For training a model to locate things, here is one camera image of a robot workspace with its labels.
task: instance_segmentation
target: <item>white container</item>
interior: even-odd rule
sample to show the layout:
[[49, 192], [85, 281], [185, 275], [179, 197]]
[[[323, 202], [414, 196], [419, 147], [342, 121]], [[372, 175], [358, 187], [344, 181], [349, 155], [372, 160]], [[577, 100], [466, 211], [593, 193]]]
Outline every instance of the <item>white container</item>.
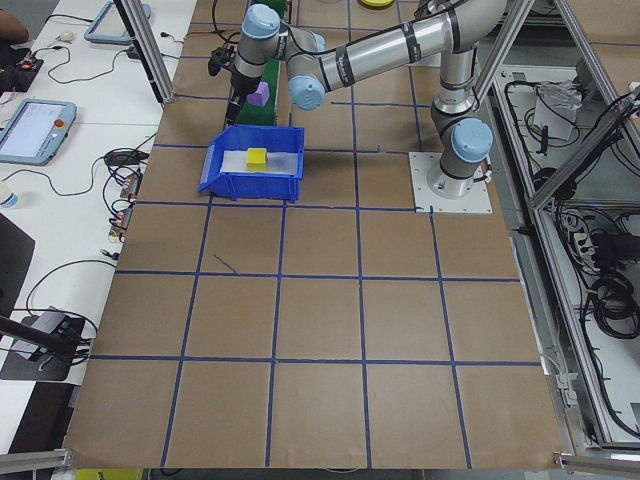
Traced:
[[18, 196], [11, 191], [7, 182], [0, 180], [0, 207], [11, 208], [18, 203]]

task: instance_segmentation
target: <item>green block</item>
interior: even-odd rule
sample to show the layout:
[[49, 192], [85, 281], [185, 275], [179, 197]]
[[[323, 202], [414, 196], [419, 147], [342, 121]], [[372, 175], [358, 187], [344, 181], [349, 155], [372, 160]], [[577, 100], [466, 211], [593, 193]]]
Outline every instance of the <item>green block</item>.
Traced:
[[265, 67], [262, 81], [269, 84], [269, 101], [264, 107], [256, 107], [245, 103], [238, 114], [236, 123], [245, 125], [264, 125], [272, 127], [276, 124], [276, 98], [278, 97], [278, 78], [280, 62], [269, 60]]

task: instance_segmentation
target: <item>robotic arm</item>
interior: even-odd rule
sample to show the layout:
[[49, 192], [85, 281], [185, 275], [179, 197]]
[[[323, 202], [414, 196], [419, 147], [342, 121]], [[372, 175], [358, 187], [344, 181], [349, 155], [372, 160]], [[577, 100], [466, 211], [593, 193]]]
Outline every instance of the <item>robotic arm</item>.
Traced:
[[476, 44], [497, 25], [507, 2], [422, 1], [417, 20], [331, 50], [325, 50], [324, 39], [319, 35], [287, 25], [265, 5], [253, 5], [242, 23], [237, 49], [218, 49], [212, 52], [209, 63], [212, 75], [221, 68], [231, 72], [226, 124], [235, 123], [247, 96], [257, 89], [270, 58], [286, 62], [294, 105], [313, 110], [322, 104], [326, 92], [442, 53], [440, 91], [431, 114], [445, 152], [429, 181], [439, 195], [461, 197], [493, 143], [489, 127], [472, 112], [476, 101]]

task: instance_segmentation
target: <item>purple cube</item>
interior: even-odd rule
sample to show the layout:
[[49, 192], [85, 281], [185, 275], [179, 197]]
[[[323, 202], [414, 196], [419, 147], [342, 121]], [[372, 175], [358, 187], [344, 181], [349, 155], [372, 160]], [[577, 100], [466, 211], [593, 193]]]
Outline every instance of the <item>purple cube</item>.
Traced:
[[264, 107], [269, 101], [269, 84], [260, 82], [258, 89], [247, 96], [247, 102], [254, 107]]

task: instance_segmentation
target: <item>blue plastic bin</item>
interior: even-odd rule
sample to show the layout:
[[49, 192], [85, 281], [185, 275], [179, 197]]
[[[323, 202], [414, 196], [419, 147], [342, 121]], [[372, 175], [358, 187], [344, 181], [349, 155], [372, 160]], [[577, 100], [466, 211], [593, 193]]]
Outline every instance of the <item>blue plastic bin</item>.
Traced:
[[[266, 148], [267, 152], [295, 153], [298, 168], [294, 175], [267, 172], [220, 172], [224, 152]], [[303, 176], [304, 128], [234, 125], [216, 137], [207, 149], [200, 179], [200, 193], [209, 191], [219, 197], [272, 198], [295, 202], [300, 195]]]

